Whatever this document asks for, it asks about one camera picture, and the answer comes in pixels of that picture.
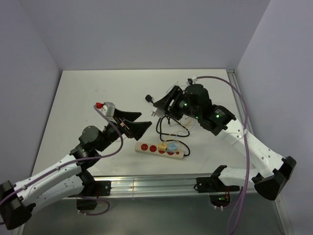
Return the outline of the white charger adapter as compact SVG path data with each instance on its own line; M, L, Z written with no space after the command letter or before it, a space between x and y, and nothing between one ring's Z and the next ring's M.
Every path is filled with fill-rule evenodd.
M164 116L164 111L159 109L159 108L155 108L153 111L152 111L152 114L151 114L152 117L163 117Z

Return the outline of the yellow charger plug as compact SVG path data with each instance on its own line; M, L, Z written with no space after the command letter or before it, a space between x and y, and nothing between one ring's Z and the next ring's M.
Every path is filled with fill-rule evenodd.
M165 152L167 150L167 143L166 142L160 142L158 144L158 151L163 151Z

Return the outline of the blue charger plug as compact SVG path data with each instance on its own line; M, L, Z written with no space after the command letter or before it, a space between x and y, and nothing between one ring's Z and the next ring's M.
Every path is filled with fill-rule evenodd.
M167 144L167 149L168 149L168 151L177 151L178 147L174 143L169 143L169 144Z

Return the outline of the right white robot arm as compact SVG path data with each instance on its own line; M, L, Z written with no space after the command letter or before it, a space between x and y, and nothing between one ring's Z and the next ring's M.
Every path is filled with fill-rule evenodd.
M155 115L165 114L175 120L183 116L194 118L203 129L249 157L248 165L253 169L221 165L210 177L197 179L198 192L239 191L241 187L253 186L262 197L274 201L290 179L296 160L271 150L245 129L226 107L213 104L203 85L193 84L185 90L174 86L153 106Z

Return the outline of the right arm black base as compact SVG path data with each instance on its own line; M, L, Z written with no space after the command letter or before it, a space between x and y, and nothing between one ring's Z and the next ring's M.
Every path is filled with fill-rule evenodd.
M210 193L209 199L214 209L228 208L231 205L231 192L240 192L239 186L226 186L220 179L222 171L226 169L226 165L219 166L210 176L196 178L194 190L198 193Z

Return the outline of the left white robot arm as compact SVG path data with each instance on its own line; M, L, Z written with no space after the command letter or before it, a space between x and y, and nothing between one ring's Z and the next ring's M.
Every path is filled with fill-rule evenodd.
M1 224L13 230L26 223L33 213L68 196L91 195L95 182L88 169L101 158L100 152L124 136L139 140L152 125L150 121L137 122L140 112L114 110L106 116L104 130L86 127L79 144L54 165L25 180L0 185Z

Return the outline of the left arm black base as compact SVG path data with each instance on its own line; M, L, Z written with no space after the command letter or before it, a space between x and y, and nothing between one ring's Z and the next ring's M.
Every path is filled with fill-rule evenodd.
M102 196L110 195L112 182L110 180L96 181L87 170L84 170L78 176L82 180L83 190L79 194L71 196L77 198L76 208L78 212L88 216L98 216L107 213L111 208L111 204ZM106 209L102 212L91 212L100 203L106 204Z

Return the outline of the beige power strip red sockets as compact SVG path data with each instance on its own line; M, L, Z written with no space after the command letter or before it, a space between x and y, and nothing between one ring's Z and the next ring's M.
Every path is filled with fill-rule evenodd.
M140 154L171 158L176 160L182 160L184 158L184 151L178 149L177 151L168 151L168 149L163 151L158 151L158 144L149 144L145 142L137 142L135 144L134 150Z

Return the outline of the right side aluminium rail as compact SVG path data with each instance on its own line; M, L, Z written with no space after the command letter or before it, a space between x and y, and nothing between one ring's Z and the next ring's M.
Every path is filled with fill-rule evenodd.
M239 93L237 93L236 91L233 91L233 95L235 98L235 102L236 102L237 110L238 110L238 113L240 116L240 120L242 122L244 122L245 120L248 122L249 119L246 119L247 112L246 112L246 108L244 105L245 100L243 99L242 93L240 91L237 77L235 74L235 70L234 69L228 69L228 70L226 70L226 73L227 73L228 80L231 83L231 85L234 86L236 88L236 90L239 92Z

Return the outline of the aluminium mounting rail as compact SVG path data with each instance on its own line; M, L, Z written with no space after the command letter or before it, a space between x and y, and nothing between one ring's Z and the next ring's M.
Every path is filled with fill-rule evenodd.
M132 177L94 177L96 181L110 180L112 182L111 198L133 197L164 197L188 196L198 193L194 190L195 175L161 175ZM25 203L39 203L44 200L58 201L79 194L83 190L82 180L78 175L71 177L54 175L40 179L38 175L29 178L21 184L19 197Z

